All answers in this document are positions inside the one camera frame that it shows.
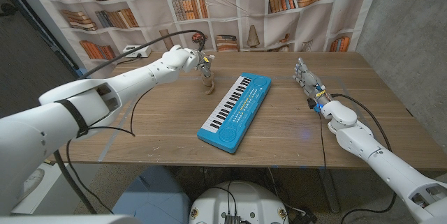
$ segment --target table leg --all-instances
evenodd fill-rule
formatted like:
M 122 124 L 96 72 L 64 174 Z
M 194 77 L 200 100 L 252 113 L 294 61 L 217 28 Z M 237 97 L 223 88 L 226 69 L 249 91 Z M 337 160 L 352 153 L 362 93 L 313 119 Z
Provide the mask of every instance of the table leg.
M 332 213 L 340 212 L 340 204 L 337 192 L 335 191 L 334 181 L 332 179 L 332 173 L 329 169 L 319 169 L 321 186 L 323 187 L 326 199 L 328 200 L 329 210 Z

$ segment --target wire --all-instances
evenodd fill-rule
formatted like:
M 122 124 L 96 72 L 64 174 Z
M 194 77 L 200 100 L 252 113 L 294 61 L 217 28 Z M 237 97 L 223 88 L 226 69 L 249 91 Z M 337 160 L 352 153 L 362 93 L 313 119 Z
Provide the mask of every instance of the wire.
M 382 126 L 379 124 L 379 122 L 377 121 L 376 117 L 372 114 L 372 112 L 370 110 L 368 110 L 368 108 L 366 108 L 364 105 L 362 105 L 362 103 L 358 102 L 357 100 L 355 100 L 354 98 L 344 95 L 344 94 L 330 94 L 333 98 L 336 98 L 338 96 L 347 98 L 351 101 L 353 101 L 354 103 L 358 104 L 359 106 L 361 106 L 361 108 L 363 108 L 366 112 L 368 112 L 368 114 L 371 116 L 372 120 L 374 120 L 374 123 L 376 123 L 377 127 L 379 128 L 380 132 L 382 133 L 382 136 L 385 140 L 386 143 L 386 147 L 388 148 L 389 151 L 391 151 L 391 145 L 390 142 L 388 141 L 388 138 L 386 137 L 385 132 L 382 129 Z
M 226 197 L 228 198 L 228 214 L 230 214 L 230 185 L 231 185 L 231 182 L 232 181 L 230 181 L 230 183 L 228 183 L 228 188 L 226 191 Z
M 101 201 L 101 199 L 99 199 L 99 197 L 98 197 L 95 193 L 93 193 L 90 189 L 88 189 L 88 188 L 84 185 L 84 183 L 81 181 L 81 178 L 79 178 L 79 174 L 76 172 L 76 170 L 75 170 L 75 168 L 73 167 L 73 164 L 71 163 L 71 160 L 70 160 L 70 154 L 69 154 L 70 143 L 71 143 L 71 140 L 68 141 L 67 146 L 66 146 L 67 161 L 68 161 L 68 165 L 70 166 L 70 168 L 71 168 L 72 171 L 74 172 L 74 174 L 75 174 L 75 176 L 76 176 L 76 179 L 78 179 L 79 184 L 81 184 L 81 186 L 82 186 L 87 192 L 89 192 L 93 197 L 95 197 L 95 198 L 99 201 L 99 203 L 100 203 L 101 205 L 103 205 L 103 207 L 105 207 L 111 214 L 114 214 L 113 211 L 110 210 L 110 208 L 108 208 L 108 207 Z
M 84 75 L 80 76 L 80 77 L 78 78 L 78 80 L 83 80 L 83 79 L 89 77 L 91 74 L 95 73 L 96 71 L 98 71 L 98 70 L 100 70 L 100 69 L 106 67 L 107 65 L 113 63 L 114 61 L 118 61 L 118 60 L 120 60 L 121 58 L 127 56 L 128 54 L 132 54 L 132 53 L 134 53 L 134 52 L 136 52 L 136 51 L 138 51 L 138 50 L 141 50 L 141 49 L 144 48 L 144 47 L 147 47 L 147 46 L 149 46 L 149 45 L 151 45 L 151 44 L 154 44 L 154 43 L 156 43 L 156 42 L 158 42 L 158 41 L 160 41 L 160 40 L 163 40 L 164 38 L 168 38 L 168 37 L 171 37 L 171 36 L 180 35 L 180 34 L 183 34 L 183 33 L 192 33 L 192 32 L 199 33 L 203 38 L 205 38 L 205 34 L 204 34 L 202 31 L 198 31 L 198 30 L 195 30 L 195 29 L 189 29 L 189 30 L 185 30 L 185 31 L 178 31 L 178 32 L 170 33 L 170 34 L 168 34 L 168 35 L 166 35 L 166 36 L 159 37 L 159 38 L 157 38 L 157 39 L 155 39 L 155 40 L 152 40 L 152 41 L 150 41 L 150 42 L 148 42 L 148 43 L 145 43 L 144 45 L 141 45 L 140 47 L 136 47 L 136 48 L 133 49 L 133 50 L 129 50 L 128 52 L 125 52 L 125 53 L 119 55 L 118 57 L 115 57 L 114 59 L 111 59 L 111 60 L 109 60 L 109 61 L 107 61 L 107 62 L 104 62 L 104 63 L 98 65 L 97 67 L 95 67 L 95 68 L 93 68 L 93 69 L 87 71 Z M 199 46 L 199 48 L 198 48 L 198 51 L 199 51 L 199 52 L 202 51 L 204 46 L 205 46 L 205 40 L 202 40 L 202 41 L 200 42 L 200 46 Z
M 233 194 L 232 194 L 229 190 L 220 188 L 220 187 L 218 187 L 218 186 L 212 186 L 212 187 L 210 187 L 210 188 L 218 188 L 218 189 L 220 189 L 220 190 L 224 190 L 224 191 L 226 191 L 227 193 L 229 193 L 229 194 L 231 195 L 231 197 L 233 198 L 233 202 L 235 203 L 235 216 L 236 216 L 236 213 L 237 213 L 236 200 L 235 200 L 235 197 L 233 196 Z
M 81 191 L 79 186 L 76 184 L 75 180 L 72 178 L 70 173 L 67 170 L 67 167 L 64 165 L 64 161 L 62 160 L 61 154 L 59 153 L 59 150 L 56 150 L 54 153 L 54 158 L 56 159 L 57 165 L 61 169 L 61 172 L 67 182 L 70 184 L 71 188 L 75 191 L 75 193 L 78 195 L 78 197 L 81 199 L 82 203 L 87 207 L 89 212 L 91 214 L 97 214 L 95 208 L 91 205 L 89 199 L 85 196 L 85 194 Z
M 318 116 L 320 117 L 321 147 L 323 147 L 323 160 L 324 160 L 324 172 L 323 172 L 323 178 L 321 179 L 321 181 L 324 181 L 324 179 L 326 177 L 326 152 L 324 150 L 323 122 L 321 120 L 321 113 L 318 113 Z
M 89 127 L 89 129 L 114 129 L 114 130 L 120 130 L 120 131 L 123 131 L 123 132 L 125 132 L 125 133 L 128 133 L 128 134 L 130 134 L 130 135 L 132 135 L 132 136 L 134 136 L 135 137 L 135 134 L 133 134 L 132 132 L 130 132 L 130 131 L 128 131 L 128 130 L 124 130 L 124 129 L 122 129 L 122 128 L 118 128 L 118 127 L 112 127 L 112 126 L 95 126 L 95 127 Z
M 268 171 L 270 172 L 270 176 L 272 177 L 272 182 L 273 182 L 274 192 L 277 194 L 277 197 L 279 198 L 278 190 L 277 190 L 277 186 L 276 186 L 276 184 L 274 183 L 273 173 L 272 173 L 272 170 L 270 169 L 270 167 L 268 168 Z M 282 202 L 282 204 L 284 204 L 284 206 L 289 207 L 289 208 L 291 208 L 291 209 L 293 209 L 293 210 L 295 210 L 295 211 L 299 211 L 301 214 L 307 214 L 305 211 L 303 211 L 303 210 L 301 210 L 301 209 L 298 209 L 298 208 L 295 208 L 295 207 L 292 207 L 291 205 L 289 205 L 289 204 L 287 204 L 287 203 Z
M 385 134 L 385 132 L 383 131 L 382 126 L 380 125 L 379 121 L 377 121 L 376 117 L 372 114 L 372 112 L 371 112 L 370 110 L 368 110 L 368 108 L 366 108 L 362 103 L 358 102 L 357 100 L 355 100 L 354 98 L 352 98 L 352 97 L 350 97 L 350 96 L 347 96 L 347 95 L 344 95 L 344 94 L 330 94 L 330 95 L 331 95 L 333 98 L 336 98 L 336 97 L 338 97 L 338 96 L 347 98 L 347 99 L 353 101 L 354 103 L 358 104 L 359 106 L 361 106 L 361 108 L 363 108 L 363 109 L 364 109 L 364 110 L 371 116 L 371 118 L 374 120 L 374 123 L 376 123 L 377 127 L 379 128 L 379 130 L 380 130 L 380 132 L 381 132 L 381 134 L 382 134 L 382 136 L 383 136 L 383 139 L 385 140 L 385 143 L 386 143 L 386 146 L 387 146 L 388 150 L 391 151 L 391 145 L 390 145 L 390 142 L 388 141 L 388 138 L 386 137 L 386 134 Z M 357 211 L 367 211 L 367 212 L 375 213 L 375 214 L 383 214 L 383 213 L 386 213 L 387 211 L 390 211 L 390 210 L 391 210 L 391 208 L 393 207 L 393 205 L 394 205 L 394 203 L 395 203 L 395 201 L 396 201 L 396 198 L 397 198 L 397 194 L 396 194 L 396 193 L 393 193 L 393 198 L 391 199 L 390 204 L 389 204 L 388 207 L 387 207 L 386 209 L 384 209 L 384 210 L 371 210 L 371 209 L 353 209 L 353 210 L 350 210 L 349 212 L 347 212 L 347 213 L 343 216 L 342 221 L 341 221 L 340 223 L 343 224 L 344 219 L 345 219 L 349 214 L 352 214 L 353 212 L 357 212 Z
M 133 134 L 133 128 L 132 128 L 132 126 L 133 126 L 133 113 L 135 112 L 135 108 L 137 108 L 137 104 L 138 104 L 138 102 L 140 102 L 140 100 L 141 100 L 141 98 L 143 97 L 143 96 L 145 96 L 149 91 L 146 91 L 143 95 L 141 95 L 141 97 L 137 100 L 137 102 L 135 103 L 135 105 L 133 106 L 133 109 L 132 109 L 132 115 L 131 115 L 131 134 L 135 137 L 135 135 Z
M 132 62 L 132 61 L 135 61 L 135 60 L 138 60 L 138 59 L 141 59 L 141 53 L 138 53 L 137 57 L 135 57 L 135 58 L 132 58 L 132 59 L 126 60 L 126 61 L 121 61 L 121 62 L 117 63 L 117 66 L 120 65 L 120 64 L 125 64 L 125 63 Z

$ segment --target white robot body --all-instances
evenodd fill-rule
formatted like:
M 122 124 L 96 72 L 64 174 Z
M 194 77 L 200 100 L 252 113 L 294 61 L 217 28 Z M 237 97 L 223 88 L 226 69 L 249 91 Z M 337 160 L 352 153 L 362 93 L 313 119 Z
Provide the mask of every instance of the white robot body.
M 230 216 L 233 219 L 239 216 L 240 221 L 248 221 L 251 224 L 288 224 L 286 208 L 281 200 L 264 187 L 247 181 L 230 183 L 229 191 L 236 201 L 237 214 L 235 214 L 233 198 L 225 191 L 228 190 L 229 183 L 227 181 L 211 187 L 193 203 L 189 214 L 189 224 L 232 223 L 229 217 L 226 222 L 228 201 Z

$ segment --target bookshelf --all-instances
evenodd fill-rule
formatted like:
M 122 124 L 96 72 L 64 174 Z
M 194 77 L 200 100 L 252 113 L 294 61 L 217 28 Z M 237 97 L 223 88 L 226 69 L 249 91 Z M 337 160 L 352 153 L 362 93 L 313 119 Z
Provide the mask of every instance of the bookshelf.
M 215 38 L 218 34 L 237 36 L 237 44 L 241 51 L 268 50 L 284 44 L 291 46 L 291 51 L 300 51 L 303 42 L 313 40 L 312 51 L 328 51 L 330 43 L 340 36 L 359 36 L 361 30 L 358 19 L 344 19 L 349 9 L 363 8 L 364 0 L 320 0 L 304 8 L 284 10 L 277 13 L 269 11 L 269 0 L 207 0 L 210 18 L 178 21 L 173 7 L 174 0 L 40 0 L 51 14 L 52 19 L 67 37 L 69 43 L 84 61 L 97 62 L 90 59 L 79 44 L 80 40 L 88 40 L 99 45 L 111 45 L 115 54 L 121 54 L 126 45 L 139 45 L 160 36 L 159 30 L 167 29 L 176 32 L 185 29 L 198 29 L 208 36 L 205 51 L 216 51 Z M 103 28 L 95 15 L 95 11 L 116 11 L 130 8 L 138 28 L 119 29 Z M 83 31 L 70 28 L 70 24 L 60 10 L 83 11 L 98 26 L 96 31 Z M 255 25 L 260 45 L 256 49 L 247 46 L 250 25 Z M 285 43 L 279 40 L 285 33 L 290 38 Z M 174 36 L 174 44 L 183 47 L 197 48 L 189 34 Z M 351 42 L 349 50 L 356 45 Z M 153 51 L 166 51 L 163 41 L 151 46 Z

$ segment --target black strap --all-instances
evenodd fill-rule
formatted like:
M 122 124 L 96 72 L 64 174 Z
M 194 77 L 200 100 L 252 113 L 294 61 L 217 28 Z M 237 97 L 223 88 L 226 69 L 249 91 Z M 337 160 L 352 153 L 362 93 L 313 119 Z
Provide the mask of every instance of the black strap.
M 55 103 L 60 103 L 61 105 L 63 105 L 71 113 L 71 116 L 73 116 L 76 123 L 78 123 L 79 131 L 76 137 L 81 137 L 89 132 L 89 126 L 85 122 L 84 117 L 82 117 L 76 106 L 74 106 L 74 104 L 72 104 L 67 99 L 58 100 L 55 101 Z

